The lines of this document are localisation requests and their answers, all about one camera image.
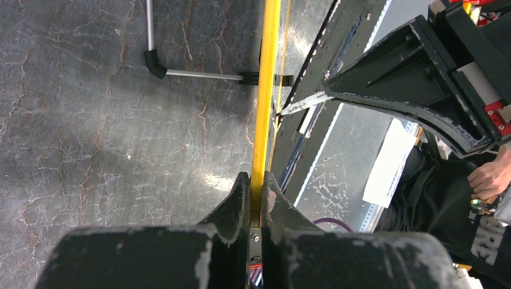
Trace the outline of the person's hand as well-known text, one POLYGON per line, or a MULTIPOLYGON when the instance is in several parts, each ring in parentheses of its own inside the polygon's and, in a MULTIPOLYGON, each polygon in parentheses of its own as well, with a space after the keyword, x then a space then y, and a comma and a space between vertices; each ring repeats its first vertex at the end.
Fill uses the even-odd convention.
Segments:
POLYGON ((510 185, 510 154, 505 152, 478 167, 468 176, 468 181, 473 199, 493 202, 510 185))

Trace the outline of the white black marker pen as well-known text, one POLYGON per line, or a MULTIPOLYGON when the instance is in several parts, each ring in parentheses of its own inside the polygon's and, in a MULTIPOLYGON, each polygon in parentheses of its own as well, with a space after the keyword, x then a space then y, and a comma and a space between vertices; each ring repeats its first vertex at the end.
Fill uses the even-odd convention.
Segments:
POLYGON ((313 95, 306 97, 294 104, 290 104, 287 107, 283 108, 278 115, 279 116, 287 116, 293 113, 300 112, 302 110, 314 107, 326 101, 332 100, 334 97, 328 96, 324 91, 317 92, 313 95))

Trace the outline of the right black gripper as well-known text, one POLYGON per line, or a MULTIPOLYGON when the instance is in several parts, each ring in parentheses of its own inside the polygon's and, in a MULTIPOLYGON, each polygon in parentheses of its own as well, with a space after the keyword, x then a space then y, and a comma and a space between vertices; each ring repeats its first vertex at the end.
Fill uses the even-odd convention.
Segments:
POLYGON ((510 2, 433 1, 360 58, 322 83, 328 96, 416 122, 459 157, 510 141, 510 2), (448 76, 452 59, 477 96, 472 103, 448 76), (483 113, 490 129, 476 114, 483 113))

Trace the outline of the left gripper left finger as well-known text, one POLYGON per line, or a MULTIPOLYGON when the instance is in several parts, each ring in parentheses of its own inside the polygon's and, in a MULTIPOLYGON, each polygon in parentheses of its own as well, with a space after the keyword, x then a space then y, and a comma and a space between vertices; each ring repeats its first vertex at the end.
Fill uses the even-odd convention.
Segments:
POLYGON ((249 176, 195 225, 83 227, 56 245, 37 288, 248 288, 249 176))

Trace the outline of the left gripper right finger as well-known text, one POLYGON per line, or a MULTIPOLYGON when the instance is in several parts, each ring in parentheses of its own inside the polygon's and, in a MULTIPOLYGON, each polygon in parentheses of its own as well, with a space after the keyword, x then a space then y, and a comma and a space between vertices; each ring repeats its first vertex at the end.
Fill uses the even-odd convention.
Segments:
POLYGON ((326 232, 262 186, 264 288, 459 288, 452 260, 429 234, 326 232))

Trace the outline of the yellow framed whiteboard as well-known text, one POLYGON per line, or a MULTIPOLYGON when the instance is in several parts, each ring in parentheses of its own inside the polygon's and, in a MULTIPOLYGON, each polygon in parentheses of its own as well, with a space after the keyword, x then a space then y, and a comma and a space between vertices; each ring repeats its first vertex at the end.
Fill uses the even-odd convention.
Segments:
POLYGON ((148 70, 157 78, 166 76, 186 76, 195 78, 222 79, 242 82, 258 87, 256 125, 251 168, 250 225, 254 229, 262 227, 262 186, 266 171, 268 136, 272 112, 272 97, 275 87, 275 68, 278 55, 281 1, 265 1, 263 14, 263 34, 260 48, 260 69, 257 73, 228 75, 184 70, 169 70, 158 62, 154 40, 153 2, 145 2, 147 50, 143 53, 148 70))

